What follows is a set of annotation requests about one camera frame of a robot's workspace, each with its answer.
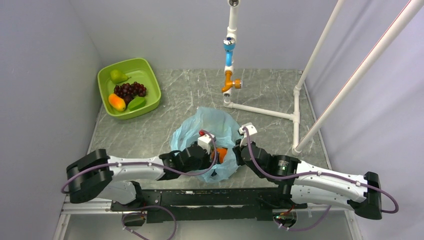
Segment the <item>blue printed plastic bag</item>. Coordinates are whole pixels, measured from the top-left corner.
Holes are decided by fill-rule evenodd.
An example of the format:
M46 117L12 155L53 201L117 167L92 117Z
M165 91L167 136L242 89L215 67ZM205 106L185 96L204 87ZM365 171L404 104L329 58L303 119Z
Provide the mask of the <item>blue printed plastic bag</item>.
M216 184L228 180L239 168L236 154L233 152L236 140L241 138L238 134L239 128L240 125L225 111L201 106L172 134L170 149L182 151L189 147L198 139L201 130L214 135L216 147L227 149L223 163L216 164L207 173L197 175L196 178L208 184Z

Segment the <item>green fake fruit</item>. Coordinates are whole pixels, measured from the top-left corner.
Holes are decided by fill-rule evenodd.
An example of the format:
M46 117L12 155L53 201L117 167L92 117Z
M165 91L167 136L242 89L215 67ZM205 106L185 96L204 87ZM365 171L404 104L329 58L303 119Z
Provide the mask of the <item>green fake fruit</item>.
M137 96L128 103L127 108L130 111L135 111L143 108L146 105L146 102L147 101L144 97Z

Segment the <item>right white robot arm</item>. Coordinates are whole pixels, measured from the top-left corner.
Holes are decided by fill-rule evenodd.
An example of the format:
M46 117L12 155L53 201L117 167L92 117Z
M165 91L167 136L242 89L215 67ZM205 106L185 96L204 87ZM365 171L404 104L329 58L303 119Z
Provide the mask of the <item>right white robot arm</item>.
M240 145L237 141L232 151L238 165L247 166L260 179L278 186L275 200L282 208L323 204L351 210L365 219L382 219L381 185L375 172L340 173L296 157L270 154L255 142Z

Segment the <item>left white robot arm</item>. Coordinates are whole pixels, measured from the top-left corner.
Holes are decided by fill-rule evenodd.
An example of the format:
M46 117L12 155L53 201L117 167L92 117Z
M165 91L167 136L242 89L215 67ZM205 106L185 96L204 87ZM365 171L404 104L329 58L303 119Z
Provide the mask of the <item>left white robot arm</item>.
M137 210L144 196L136 180L168 181L202 175L220 162L219 155L215 147L197 143L150 158L121 158L97 149L66 168L67 181L61 192L72 204L103 198Z

